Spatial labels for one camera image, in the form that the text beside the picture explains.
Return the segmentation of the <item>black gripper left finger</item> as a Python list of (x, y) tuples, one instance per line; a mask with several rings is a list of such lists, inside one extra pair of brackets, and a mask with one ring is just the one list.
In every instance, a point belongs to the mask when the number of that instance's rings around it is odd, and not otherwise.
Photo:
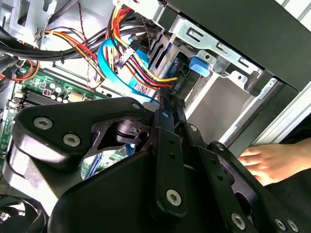
[(43, 105), (15, 117), (4, 166), (7, 182), (39, 201), (49, 217), (75, 185), (124, 159), (147, 153), (155, 161), (153, 217), (182, 219), (188, 205), (175, 108), (163, 95), (155, 111), (130, 97)]

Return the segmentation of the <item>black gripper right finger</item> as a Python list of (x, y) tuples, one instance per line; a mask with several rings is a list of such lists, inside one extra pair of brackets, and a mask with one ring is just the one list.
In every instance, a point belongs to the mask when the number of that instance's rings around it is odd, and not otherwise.
[(206, 144), (197, 127), (175, 108), (182, 137), (188, 205), (179, 233), (308, 233), (303, 221), (263, 187), (223, 144)]

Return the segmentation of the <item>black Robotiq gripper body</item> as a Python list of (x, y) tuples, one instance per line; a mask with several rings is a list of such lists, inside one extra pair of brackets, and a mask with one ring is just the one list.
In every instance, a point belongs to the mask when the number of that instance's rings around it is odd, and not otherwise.
[(55, 205), (50, 233), (232, 233), (235, 225), (203, 172), (184, 166), (188, 212), (153, 217), (155, 161), (142, 153), (70, 188)]

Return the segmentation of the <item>person bare hand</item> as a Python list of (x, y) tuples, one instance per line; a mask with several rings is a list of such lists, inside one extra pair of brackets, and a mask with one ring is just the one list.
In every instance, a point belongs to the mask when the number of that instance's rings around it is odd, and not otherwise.
[(238, 160), (264, 186), (311, 167), (311, 140), (247, 148)]

